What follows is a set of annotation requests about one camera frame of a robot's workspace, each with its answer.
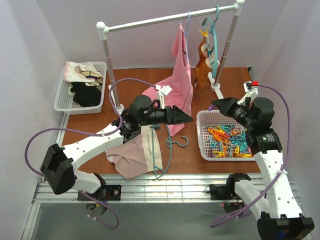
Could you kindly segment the purple clothespin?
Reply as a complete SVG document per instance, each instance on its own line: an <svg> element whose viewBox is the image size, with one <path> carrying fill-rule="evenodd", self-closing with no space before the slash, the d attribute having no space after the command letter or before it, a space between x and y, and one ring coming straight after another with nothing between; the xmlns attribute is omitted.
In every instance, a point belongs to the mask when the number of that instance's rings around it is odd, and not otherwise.
<svg viewBox="0 0 320 240"><path fill-rule="evenodd" d="M214 105L210 105L210 107L207 109L208 111L214 110L216 107Z"/></svg>

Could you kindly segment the mauve underwear white waistband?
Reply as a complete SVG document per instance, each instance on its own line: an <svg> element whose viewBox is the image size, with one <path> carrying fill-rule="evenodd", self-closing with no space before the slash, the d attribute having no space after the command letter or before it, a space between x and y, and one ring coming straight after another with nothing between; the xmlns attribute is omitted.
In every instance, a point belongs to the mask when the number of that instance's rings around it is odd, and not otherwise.
<svg viewBox="0 0 320 240"><path fill-rule="evenodd" d="M106 159L126 179L162 169L163 161L157 133L149 126L141 128L134 139L106 151Z"/></svg>

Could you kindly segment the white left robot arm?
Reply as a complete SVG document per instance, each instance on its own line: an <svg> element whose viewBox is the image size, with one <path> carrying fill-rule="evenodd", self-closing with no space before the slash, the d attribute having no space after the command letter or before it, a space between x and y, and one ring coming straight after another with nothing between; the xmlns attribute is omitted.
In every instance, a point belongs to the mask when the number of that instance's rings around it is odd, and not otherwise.
<svg viewBox="0 0 320 240"><path fill-rule="evenodd" d="M101 199L107 188L105 180L97 173L79 171L80 166L110 148L133 140L141 133L142 126L177 125L192 121L191 114L176 105L161 108L159 100L139 95L118 119L99 131L97 136L65 146L57 143L51 145L40 170L56 195L73 189Z"/></svg>

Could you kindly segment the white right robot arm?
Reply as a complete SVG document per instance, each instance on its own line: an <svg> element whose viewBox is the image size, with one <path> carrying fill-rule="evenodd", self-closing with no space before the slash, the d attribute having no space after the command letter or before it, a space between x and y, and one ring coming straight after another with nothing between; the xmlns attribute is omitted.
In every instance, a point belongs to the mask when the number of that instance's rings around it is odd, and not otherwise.
<svg viewBox="0 0 320 240"><path fill-rule="evenodd" d="M250 210L257 220L262 240L302 240L315 228L299 207L285 172L286 160L280 138L272 129L274 104L265 97L246 97L240 105L234 97L211 102L221 114L245 128L245 140L261 172L265 190L258 191L246 173L233 173L226 180L225 190L239 197L243 208L230 212L212 224L217 227Z"/></svg>

